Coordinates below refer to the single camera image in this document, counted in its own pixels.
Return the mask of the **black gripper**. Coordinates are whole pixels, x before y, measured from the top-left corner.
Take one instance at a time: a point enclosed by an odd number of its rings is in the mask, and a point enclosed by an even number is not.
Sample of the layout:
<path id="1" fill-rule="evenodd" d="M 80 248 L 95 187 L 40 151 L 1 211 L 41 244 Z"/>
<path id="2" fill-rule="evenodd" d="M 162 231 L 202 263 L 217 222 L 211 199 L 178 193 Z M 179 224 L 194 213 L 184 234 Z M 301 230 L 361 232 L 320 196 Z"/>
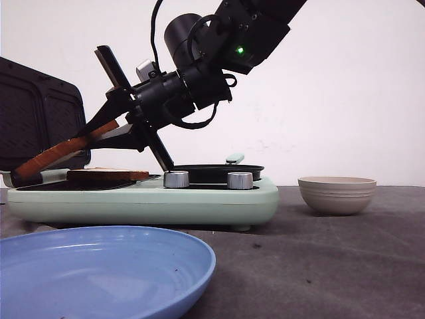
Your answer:
<path id="1" fill-rule="evenodd" d="M 158 75 L 149 81 L 131 86 L 110 47 L 98 46 L 95 53 L 114 87 L 107 91 L 107 100 L 104 105 L 76 134 L 76 137 L 85 136 L 122 114 L 126 115 L 128 123 L 95 138 L 83 150 L 112 148 L 133 149 L 142 152 L 149 147 L 162 170 L 170 171 L 174 167 L 174 163 L 157 131 L 170 124 L 170 121 L 166 120 L 162 113 L 163 105 L 175 94 L 183 92 L 183 84 L 177 73 Z M 51 166 L 68 160 L 79 152 L 75 152 Z M 13 173 L 13 170 L 10 172 L 10 180 L 14 187 L 30 185 L 31 180 L 43 180 L 42 171 L 30 178 L 21 179 Z"/>

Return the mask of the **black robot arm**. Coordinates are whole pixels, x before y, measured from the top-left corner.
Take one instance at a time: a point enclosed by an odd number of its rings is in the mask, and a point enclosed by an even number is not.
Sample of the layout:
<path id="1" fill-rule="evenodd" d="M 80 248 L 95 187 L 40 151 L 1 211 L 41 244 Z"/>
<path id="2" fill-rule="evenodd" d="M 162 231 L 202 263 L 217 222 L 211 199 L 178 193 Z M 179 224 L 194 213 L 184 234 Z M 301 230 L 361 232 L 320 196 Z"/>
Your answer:
<path id="1" fill-rule="evenodd" d="M 170 124 L 204 128 L 207 121 L 190 123 L 185 117 L 231 101 L 228 79 L 267 59 L 302 6 L 302 1 L 223 1 L 211 15 L 180 15 L 164 33 L 175 71 L 147 62 L 137 69 L 137 85 L 129 83 L 110 47 L 99 46 L 96 56 L 113 84 L 105 104 L 72 138 L 12 169 L 11 183 L 40 181 L 47 167 L 93 148 L 149 148 L 163 171 L 174 170 L 158 130 Z"/>

